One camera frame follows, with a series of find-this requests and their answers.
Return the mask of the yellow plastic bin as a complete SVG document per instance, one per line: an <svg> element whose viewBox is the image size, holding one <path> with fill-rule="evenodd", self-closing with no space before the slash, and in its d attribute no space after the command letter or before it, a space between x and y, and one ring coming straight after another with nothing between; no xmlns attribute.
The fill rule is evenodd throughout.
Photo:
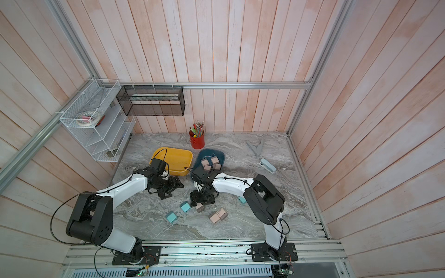
<svg viewBox="0 0 445 278"><path fill-rule="evenodd" d="M186 176L193 160L193 154L186 149L159 148L152 158L161 159L169 165L170 175Z"/></svg>

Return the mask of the dark teal plastic bin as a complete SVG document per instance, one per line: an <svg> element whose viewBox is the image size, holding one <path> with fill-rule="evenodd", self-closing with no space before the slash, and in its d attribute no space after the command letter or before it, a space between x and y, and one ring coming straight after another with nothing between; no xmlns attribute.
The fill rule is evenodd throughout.
<svg viewBox="0 0 445 278"><path fill-rule="evenodd" d="M198 154L197 159L192 167L192 170L190 171L190 176L192 176L193 172L196 169L203 169L203 166L201 165L200 161L205 158L209 161L209 165L212 167L212 170L214 170L213 164L211 161L211 157L213 157L213 156L218 157L218 159L220 161L219 164L221 164L221 170L219 170L219 171L222 171L223 165L224 165L224 162L226 159L225 154L222 151L219 151L216 149L205 148L205 149L201 150L201 152Z"/></svg>

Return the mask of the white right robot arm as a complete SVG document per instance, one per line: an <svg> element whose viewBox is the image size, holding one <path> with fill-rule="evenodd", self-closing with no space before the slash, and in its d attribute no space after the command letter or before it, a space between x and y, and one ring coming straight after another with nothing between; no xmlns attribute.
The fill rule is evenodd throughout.
<svg viewBox="0 0 445 278"><path fill-rule="evenodd" d="M279 250L286 242L282 225L285 197L263 175L255 178L229 176L218 170L206 171L196 168L191 171L196 190L190 193L191 206L212 205L219 193L228 193L246 200L255 217L264 224L265 243Z"/></svg>

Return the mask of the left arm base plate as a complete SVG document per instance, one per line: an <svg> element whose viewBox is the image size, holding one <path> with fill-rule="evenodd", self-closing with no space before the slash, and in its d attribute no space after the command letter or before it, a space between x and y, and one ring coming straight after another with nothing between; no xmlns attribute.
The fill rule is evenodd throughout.
<svg viewBox="0 0 445 278"><path fill-rule="evenodd" d="M159 263L161 246L136 246L130 253L115 252L112 265L156 265Z"/></svg>

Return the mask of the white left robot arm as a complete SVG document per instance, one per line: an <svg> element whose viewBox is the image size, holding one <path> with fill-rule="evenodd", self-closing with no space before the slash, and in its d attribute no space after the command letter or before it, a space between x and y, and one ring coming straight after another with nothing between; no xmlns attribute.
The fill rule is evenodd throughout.
<svg viewBox="0 0 445 278"><path fill-rule="evenodd" d="M169 173L169 165L152 159L148 167L135 170L127 179L97 192L79 195L66 234L97 246L138 257L143 251L140 240L114 227L114 210L132 196L147 191L162 200L184 185Z"/></svg>

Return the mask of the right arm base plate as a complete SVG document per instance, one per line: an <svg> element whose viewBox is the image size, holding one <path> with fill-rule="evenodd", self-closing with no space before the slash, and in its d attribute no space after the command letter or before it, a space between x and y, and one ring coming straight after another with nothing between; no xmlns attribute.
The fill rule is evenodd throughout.
<svg viewBox="0 0 445 278"><path fill-rule="evenodd" d="M299 260L294 243L285 242L278 250L273 249L266 243L255 243L250 245L250 251L254 262L296 262Z"/></svg>

